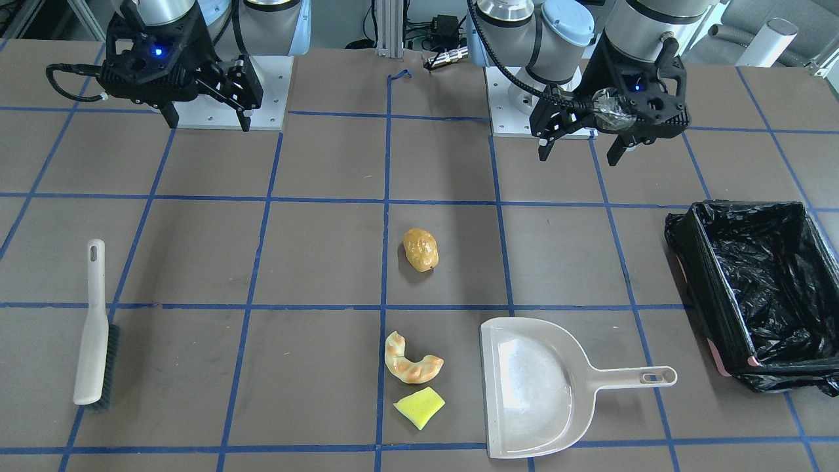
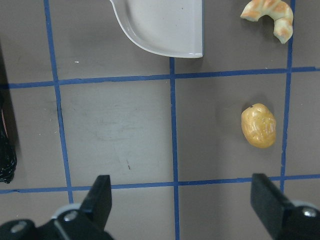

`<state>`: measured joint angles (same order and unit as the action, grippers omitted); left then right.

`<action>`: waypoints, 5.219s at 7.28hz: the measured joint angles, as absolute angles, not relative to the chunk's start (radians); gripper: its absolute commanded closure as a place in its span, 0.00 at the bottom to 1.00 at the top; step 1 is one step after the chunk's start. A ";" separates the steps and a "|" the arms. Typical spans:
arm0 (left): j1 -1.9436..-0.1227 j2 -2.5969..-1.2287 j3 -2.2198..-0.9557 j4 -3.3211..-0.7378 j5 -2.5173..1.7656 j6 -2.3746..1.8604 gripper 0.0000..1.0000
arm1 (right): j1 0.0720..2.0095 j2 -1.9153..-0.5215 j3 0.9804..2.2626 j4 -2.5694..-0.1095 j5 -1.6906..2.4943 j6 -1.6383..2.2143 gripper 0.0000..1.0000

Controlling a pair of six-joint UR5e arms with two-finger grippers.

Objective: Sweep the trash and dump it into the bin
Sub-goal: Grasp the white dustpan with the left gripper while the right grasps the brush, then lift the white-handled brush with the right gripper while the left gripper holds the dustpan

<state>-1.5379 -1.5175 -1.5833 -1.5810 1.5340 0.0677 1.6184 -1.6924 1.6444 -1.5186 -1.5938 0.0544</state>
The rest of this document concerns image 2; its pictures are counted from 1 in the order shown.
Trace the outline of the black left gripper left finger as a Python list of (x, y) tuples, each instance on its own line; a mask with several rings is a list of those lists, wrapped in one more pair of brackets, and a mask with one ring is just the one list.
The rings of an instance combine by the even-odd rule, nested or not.
[(105, 226), (112, 208), (111, 179), (99, 175), (81, 204), (63, 208), (53, 221), (62, 240), (110, 240)]

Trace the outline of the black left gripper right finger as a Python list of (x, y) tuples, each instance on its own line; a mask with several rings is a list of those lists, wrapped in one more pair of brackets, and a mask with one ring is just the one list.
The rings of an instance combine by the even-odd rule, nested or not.
[(320, 208), (290, 200), (263, 173), (252, 175), (250, 204), (273, 240), (320, 238)]

